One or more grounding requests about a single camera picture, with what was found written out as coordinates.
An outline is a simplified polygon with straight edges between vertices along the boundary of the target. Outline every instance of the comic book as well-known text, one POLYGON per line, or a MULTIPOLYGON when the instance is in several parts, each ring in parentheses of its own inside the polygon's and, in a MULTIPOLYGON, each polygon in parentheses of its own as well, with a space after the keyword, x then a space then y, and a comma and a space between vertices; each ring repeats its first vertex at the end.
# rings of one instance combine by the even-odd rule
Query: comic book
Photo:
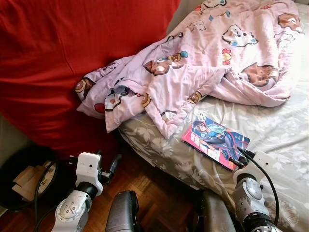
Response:
POLYGON ((236 165, 229 157, 239 160, 242 154, 237 147, 245 149, 250 139, 202 115, 190 125, 182 141, 233 171, 236 165))

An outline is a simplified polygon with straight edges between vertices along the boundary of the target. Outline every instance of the white floral bedsheet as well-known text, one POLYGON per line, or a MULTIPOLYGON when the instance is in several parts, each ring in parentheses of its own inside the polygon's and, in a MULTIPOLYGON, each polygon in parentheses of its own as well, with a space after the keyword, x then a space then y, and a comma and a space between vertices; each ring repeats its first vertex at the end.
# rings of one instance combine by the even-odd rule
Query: white floral bedsheet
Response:
MULTIPOLYGON (((145 160, 193 188, 208 188, 234 208, 232 172, 222 168, 181 141, 195 116, 203 111, 209 118, 251 139, 248 149, 264 151, 273 159, 267 172, 280 200, 279 227, 285 231, 309 231, 309 82, 308 6, 298 4, 306 34, 302 49, 299 82, 288 102, 274 107, 247 106, 206 97, 199 102, 169 140, 152 120, 139 115, 120 127, 120 133, 145 160)), ((270 186, 263 181, 263 194, 271 215, 275 202, 270 186)))

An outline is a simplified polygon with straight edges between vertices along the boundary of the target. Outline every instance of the red cushion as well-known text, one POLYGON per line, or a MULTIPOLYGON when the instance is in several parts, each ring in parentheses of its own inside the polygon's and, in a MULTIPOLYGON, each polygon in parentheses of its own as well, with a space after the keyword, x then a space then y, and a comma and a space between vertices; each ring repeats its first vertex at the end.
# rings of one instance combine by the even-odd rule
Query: red cushion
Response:
POLYGON ((0 112, 60 155, 115 142, 76 111, 86 73, 162 39, 180 0, 1 0, 0 112))

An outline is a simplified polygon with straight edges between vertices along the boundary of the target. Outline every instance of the wooden floor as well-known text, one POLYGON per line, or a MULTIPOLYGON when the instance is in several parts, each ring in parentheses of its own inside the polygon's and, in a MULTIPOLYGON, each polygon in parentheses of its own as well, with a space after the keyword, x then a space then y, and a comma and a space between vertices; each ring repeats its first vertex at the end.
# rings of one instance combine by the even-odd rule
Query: wooden floor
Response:
MULTIPOLYGON (((185 232, 192 218, 197 192, 175 178, 152 167, 129 146, 119 145, 123 155, 114 178, 104 187, 102 195, 93 201, 84 232, 103 232, 112 200, 123 190, 135 191, 140 205, 140 223, 146 232, 185 232)), ((110 157, 104 158, 108 168, 110 157)), ((51 231, 55 218, 51 213, 41 224, 41 232, 51 231)), ((23 209, 7 212, 0 217, 1 232, 31 232, 34 229, 34 211, 23 209)))

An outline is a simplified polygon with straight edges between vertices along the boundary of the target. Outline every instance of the crumpled blanket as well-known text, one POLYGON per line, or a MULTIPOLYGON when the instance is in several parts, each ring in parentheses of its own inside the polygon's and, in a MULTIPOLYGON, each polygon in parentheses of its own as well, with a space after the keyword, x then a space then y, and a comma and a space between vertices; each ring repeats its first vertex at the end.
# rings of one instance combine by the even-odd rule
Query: crumpled blanket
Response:
POLYGON ((166 38, 85 75, 77 110, 107 132, 146 111, 168 139, 206 95, 278 106, 297 81, 302 35, 291 0, 206 0, 166 38))

